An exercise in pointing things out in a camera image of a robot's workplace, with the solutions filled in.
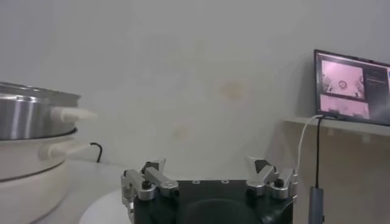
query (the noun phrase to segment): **black cable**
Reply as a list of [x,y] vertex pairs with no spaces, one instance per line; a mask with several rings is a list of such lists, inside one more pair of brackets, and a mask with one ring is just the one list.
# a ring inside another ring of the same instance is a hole
[[102,157],[102,153],[103,153],[103,147],[97,142],[91,142],[90,145],[96,145],[99,147],[99,156],[97,156],[96,162],[100,163],[100,158]]
[[325,116],[319,117],[318,118],[318,124],[317,124],[317,164],[316,164],[316,188],[319,188],[319,130],[321,126],[321,121],[323,120]]

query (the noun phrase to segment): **stainless steel pot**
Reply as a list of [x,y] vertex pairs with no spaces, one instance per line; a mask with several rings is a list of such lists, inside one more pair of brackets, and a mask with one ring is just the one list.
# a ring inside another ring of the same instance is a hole
[[94,116],[78,108],[79,95],[0,82],[0,140],[48,138]]

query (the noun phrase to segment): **monitor screen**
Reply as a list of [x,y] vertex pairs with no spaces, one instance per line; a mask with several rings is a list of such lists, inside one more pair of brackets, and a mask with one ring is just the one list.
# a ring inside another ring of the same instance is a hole
[[390,65],[314,51],[317,114],[390,125]]

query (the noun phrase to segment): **wall shelf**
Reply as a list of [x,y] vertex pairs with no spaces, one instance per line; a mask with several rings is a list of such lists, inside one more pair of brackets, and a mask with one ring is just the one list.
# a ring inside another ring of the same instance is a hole
[[[306,124],[309,120],[308,117],[287,117],[284,118],[285,122]],[[318,120],[313,119],[309,125],[317,126]],[[371,135],[390,136],[390,127],[375,124],[365,124],[358,122],[347,122],[324,119],[321,122],[321,127],[329,128],[328,134],[332,135],[333,129],[340,129],[345,131],[352,131],[362,134],[363,142],[369,143]]]

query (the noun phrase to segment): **white handle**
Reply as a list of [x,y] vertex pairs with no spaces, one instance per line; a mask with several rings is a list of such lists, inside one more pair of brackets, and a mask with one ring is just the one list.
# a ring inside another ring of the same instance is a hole
[[89,149],[91,147],[89,142],[81,142],[75,139],[49,144],[42,148],[39,152],[41,159],[53,159],[59,156],[69,157],[73,153]]
[[77,107],[53,107],[51,109],[51,118],[63,123],[77,122],[82,119],[96,118],[98,115],[86,109]]

